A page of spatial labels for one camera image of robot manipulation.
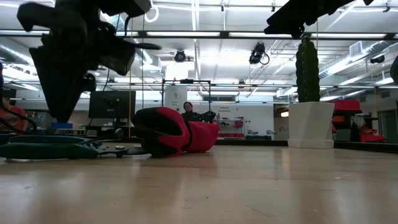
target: camera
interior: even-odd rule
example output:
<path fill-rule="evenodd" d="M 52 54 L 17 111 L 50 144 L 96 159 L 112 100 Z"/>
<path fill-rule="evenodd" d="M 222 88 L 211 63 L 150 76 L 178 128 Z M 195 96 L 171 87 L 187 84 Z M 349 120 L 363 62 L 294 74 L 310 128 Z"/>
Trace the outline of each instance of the camera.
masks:
<path fill-rule="evenodd" d="M 251 65 L 257 65 L 258 63 L 266 65 L 266 64 L 268 64 L 268 62 L 267 63 L 261 62 L 261 60 L 264 56 L 266 56 L 268 58 L 268 62 L 269 62 L 269 57 L 266 54 L 266 47 L 264 46 L 264 43 L 257 43 L 251 52 L 251 55 L 249 57 L 249 63 Z"/>
<path fill-rule="evenodd" d="M 187 56 L 185 55 L 183 50 L 178 50 L 174 56 L 174 60 L 176 62 L 184 62 Z"/>

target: wooden floor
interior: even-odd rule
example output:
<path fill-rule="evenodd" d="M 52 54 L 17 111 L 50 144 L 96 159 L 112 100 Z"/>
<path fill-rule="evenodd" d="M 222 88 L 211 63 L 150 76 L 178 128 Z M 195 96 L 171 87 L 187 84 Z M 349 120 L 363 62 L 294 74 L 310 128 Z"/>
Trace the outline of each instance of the wooden floor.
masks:
<path fill-rule="evenodd" d="M 169 159 L 0 159 L 1 224 L 397 221 L 392 154 L 216 146 Z"/>

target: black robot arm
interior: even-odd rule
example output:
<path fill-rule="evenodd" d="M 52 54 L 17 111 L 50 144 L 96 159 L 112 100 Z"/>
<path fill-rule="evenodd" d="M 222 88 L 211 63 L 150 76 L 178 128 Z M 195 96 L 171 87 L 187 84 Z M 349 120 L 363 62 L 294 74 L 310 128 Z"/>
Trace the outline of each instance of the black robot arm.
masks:
<path fill-rule="evenodd" d="M 325 14 L 332 15 L 336 10 L 354 0 L 290 0 L 274 15 L 267 19 L 266 34 L 290 34 L 299 38 L 304 33 L 304 24 L 310 26 Z M 373 0 L 363 0 L 369 5 Z"/>
<path fill-rule="evenodd" d="M 100 10 L 110 16 L 145 14 L 149 0 L 57 0 L 55 7 L 34 2 L 22 4 L 17 18 L 25 31 L 34 26 L 50 29 L 43 45 L 29 49 L 52 117 L 67 122 L 83 91 L 95 91 L 95 77 L 88 70 L 104 65 L 126 75 L 136 48 L 160 49 L 116 37 L 116 29 L 100 20 Z"/>

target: potted cactus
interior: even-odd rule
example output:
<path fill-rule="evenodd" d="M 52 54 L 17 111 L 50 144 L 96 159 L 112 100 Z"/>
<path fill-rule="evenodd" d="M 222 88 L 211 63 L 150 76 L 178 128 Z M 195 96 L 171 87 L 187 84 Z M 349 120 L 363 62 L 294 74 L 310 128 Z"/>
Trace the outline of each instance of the potted cactus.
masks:
<path fill-rule="evenodd" d="M 333 148 L 331 119 L 333 103 L 321 103 L 318 55 L 308 37 L 296 54 L 298 102 L 289 106 L 289 147 Z"/>

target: white pillar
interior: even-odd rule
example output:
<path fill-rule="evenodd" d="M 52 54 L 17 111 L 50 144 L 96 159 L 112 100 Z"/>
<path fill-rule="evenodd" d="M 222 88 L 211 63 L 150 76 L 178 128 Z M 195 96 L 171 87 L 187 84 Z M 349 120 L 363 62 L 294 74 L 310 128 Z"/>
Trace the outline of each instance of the white pillar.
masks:
<path fill-rule="evenodd" d="M 174 65 L 168 65 L 166 68 L 166 80 L 181 80 L 188 78 L 188 68 L 185 63 L 175 63 Z M 187 90 L 186 86 L 170 86 L 171 83 L 165 84 L 164 93 L 164 106 L 172 108 L 179 113 L 183 113 L 183 104 L 187 101 Z"/>

